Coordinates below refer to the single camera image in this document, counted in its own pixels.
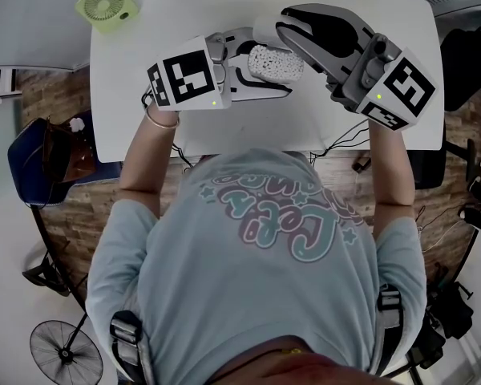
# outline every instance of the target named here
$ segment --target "strap buckle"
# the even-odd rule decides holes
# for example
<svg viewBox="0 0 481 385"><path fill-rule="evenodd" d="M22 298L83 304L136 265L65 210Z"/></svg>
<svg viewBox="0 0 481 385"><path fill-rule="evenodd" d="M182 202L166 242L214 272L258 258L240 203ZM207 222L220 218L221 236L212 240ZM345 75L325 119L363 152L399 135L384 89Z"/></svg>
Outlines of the strap buckle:
<svg viewBox="0 0 481 385"><path fill-rule="evenodd" d="M402 325L401 293L392 285L382 290L378 297L378 309L382 314L385 329Z"/></svg>
<svg viewBox="0 0 481 385"><path fill-rule="evenodd" d="M131 311L120 311L112 317L110 333L112 338L137 347L137 343L141 340L143 327L140 320Z"/></svg>

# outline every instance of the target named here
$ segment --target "bracelet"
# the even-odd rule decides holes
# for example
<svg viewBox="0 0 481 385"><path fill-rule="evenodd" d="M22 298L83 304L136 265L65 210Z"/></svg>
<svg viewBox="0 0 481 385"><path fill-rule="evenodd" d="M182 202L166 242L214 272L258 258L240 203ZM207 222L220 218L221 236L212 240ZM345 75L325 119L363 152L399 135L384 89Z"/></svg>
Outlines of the bracelet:
<svg viewBox="0 0 481 385"><path fill-rule="evenodd" d="M180 125L180 117L176 117L176 124L165 125L165 124L157 123L153 119L153 117L150 115L147 108L144 108L144 114L146 114L146 117L148 118L148 120L150 120L150 122L152 124L154 124L154 125L156 125L157 127L160 127L160 128L165 128L166 130L176 130L176 128Z"/></svg>

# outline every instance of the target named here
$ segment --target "light blue t-shirt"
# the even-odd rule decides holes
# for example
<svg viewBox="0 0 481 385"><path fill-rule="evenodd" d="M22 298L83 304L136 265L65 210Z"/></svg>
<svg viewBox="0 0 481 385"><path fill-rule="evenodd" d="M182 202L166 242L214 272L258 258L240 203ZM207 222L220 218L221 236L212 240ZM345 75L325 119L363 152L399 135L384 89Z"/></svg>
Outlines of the light blue t-shirt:
<svg viewBox="0 0 481 385"><path fill-rule="evenodd" d="M426 275L412 218L374 243L349 204L313 168L253 149L195 167L157 221L115 203L92 260L87 313L110 352L109 324L137 291L159 385L204 383L243 351L294 335L337 363L368 369L376 301L402 295L410 348L426 307Z"/></svg>

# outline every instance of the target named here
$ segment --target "person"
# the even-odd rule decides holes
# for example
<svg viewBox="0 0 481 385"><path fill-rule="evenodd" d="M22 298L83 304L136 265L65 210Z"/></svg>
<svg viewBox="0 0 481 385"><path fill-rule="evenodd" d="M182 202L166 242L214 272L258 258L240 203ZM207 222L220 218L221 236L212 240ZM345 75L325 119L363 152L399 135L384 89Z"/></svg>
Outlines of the person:
<svg viewBox="0 0 481 385"><path fill-rule="evenodd" d="M111 319L136 295L159 385L389 383L366 373L380 287L402 296L394 361L426 307L402 135L369 122L371 234L306 158L266 149L199 163L160 216L178 121L149 107L92 259L87 313L107 353Z"/></svg>

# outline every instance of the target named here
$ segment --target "hand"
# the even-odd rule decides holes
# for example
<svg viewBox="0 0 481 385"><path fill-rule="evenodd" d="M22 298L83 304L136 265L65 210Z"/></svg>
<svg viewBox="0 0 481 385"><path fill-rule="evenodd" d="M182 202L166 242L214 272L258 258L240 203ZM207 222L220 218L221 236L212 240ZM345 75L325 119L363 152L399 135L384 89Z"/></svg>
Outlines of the hand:
<svg viewBox="0 0 481 385"><path fill-rule="evenodd" d="M152 103L148 107L148 114L157 123L172 126L176 124L178 120L178 112L176 111L161 111L155 103Z"/></svg>

